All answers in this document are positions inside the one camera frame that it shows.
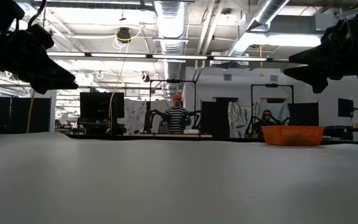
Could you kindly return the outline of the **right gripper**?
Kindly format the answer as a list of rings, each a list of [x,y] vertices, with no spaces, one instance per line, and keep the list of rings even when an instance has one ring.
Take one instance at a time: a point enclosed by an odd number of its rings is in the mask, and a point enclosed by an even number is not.
[[[328,86],[328,78],[358,78],[358,14],[327,28],[321,38],[321,45],[291,55],[288,60],[291,63],[310,65],[286,68],[283,73],[309,84],[313,93],[322,93]]]

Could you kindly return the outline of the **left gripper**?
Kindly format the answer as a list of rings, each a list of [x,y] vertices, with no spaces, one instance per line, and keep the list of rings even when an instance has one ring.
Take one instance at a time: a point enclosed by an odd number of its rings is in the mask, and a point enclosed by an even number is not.
[[[35,24],[26,30],[0,34],[0,71],[11,72],[20,80],[31,82],[35,92],[75,90],[75,76],[55,63],[46,50],[53,47],[52,35]],[[60,82],[33,82],[51,78]]]

